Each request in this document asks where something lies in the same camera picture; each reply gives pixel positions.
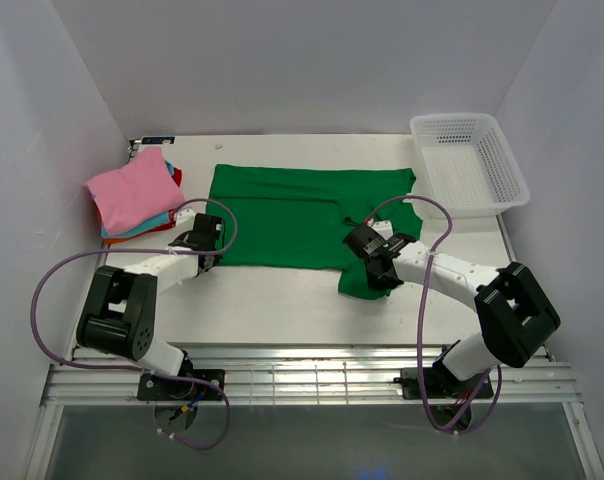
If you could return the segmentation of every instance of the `white enclosure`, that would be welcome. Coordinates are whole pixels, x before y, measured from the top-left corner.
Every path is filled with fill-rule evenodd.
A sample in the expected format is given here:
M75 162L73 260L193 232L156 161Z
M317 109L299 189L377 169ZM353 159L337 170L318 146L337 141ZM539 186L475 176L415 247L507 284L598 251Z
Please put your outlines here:
M531 201L506 225L562 317L551 351L573 366L604 462L604 0L0 0L0 478L24 475L49 367L31 293L52 264L100 244L82 184L124 164L126 140L399 138L411 118L445 112L494 115L521 167ZM44 292L58 352L93 266Z

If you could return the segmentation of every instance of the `blue cloth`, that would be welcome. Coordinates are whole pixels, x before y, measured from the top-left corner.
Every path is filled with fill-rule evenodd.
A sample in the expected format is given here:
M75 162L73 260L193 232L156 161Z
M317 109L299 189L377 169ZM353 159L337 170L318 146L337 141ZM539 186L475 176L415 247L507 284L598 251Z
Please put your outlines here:
M169 171L169 175L173 176L175 173L173 165L166 160L164 163L166 163L166 168ZM159 227L160 225L166 225L170 222L170 220L171 218L169 217L169 212L164 212L145 220L137 227L119 235L109 235L104 226L102 226L101 234L102 238L131 238L135 237L136 235L140 235L141 233L148 232L149 230L153 230L155 227Z

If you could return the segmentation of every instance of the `laundry basket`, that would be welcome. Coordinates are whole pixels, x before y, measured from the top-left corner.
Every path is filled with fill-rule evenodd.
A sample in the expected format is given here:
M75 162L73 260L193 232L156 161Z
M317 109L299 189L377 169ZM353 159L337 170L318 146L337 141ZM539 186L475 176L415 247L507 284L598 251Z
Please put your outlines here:
M452 113L411 120L417 173L427 194L455 217L497 215L529 201L502 129L491 115Z

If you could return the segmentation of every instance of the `stack of folded clothes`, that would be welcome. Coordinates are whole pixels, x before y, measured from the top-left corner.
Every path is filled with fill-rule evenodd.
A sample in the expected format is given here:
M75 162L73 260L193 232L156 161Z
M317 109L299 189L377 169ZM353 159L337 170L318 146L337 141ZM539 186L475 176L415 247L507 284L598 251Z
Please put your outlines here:
M160 147L147 147L124 167L86 182L105 243L175 226L174 210L184 202L181 182L182 172L164 160Z

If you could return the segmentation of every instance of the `white table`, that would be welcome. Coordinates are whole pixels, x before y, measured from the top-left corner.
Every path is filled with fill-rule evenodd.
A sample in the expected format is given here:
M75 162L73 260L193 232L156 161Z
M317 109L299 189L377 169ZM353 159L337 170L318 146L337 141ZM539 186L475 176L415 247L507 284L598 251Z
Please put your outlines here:
M319 170L414 166L410 135L182 136L162 149L184 172L186 198L208 196L219 163ZM423 193L419 182L416 191ZM417 205L416 211L424 213ZM165 248L182 230L148 234L123 246ZM431 244L443 230L442 220L427 219L422 240ZM509 262L496 217L456 220L441 251L480 264ZM109 255L107 264L124 266L143 258ZM406 284L388 298L367 301L338 294L339 276L336 271L215 268L158 299L155 332L180 344L415 344L421 287ZM425 343L451 343L478 329L477 316L467 307L430 293Z

